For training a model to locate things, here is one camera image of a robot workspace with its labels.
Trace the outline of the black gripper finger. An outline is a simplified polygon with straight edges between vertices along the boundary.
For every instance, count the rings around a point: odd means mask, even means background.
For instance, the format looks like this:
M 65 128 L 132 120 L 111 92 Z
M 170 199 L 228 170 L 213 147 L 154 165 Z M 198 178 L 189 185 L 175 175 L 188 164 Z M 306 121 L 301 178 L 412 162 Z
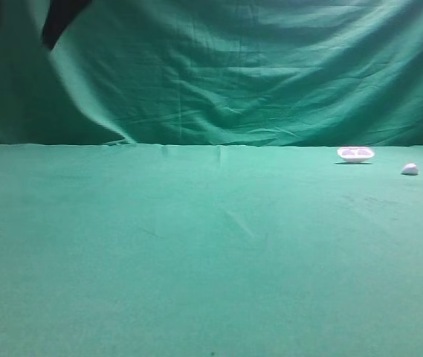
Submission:
M 42 44 L 52 51 L 65 29 L 92 3 L 92 0 L 51 0 L 42 27 Z

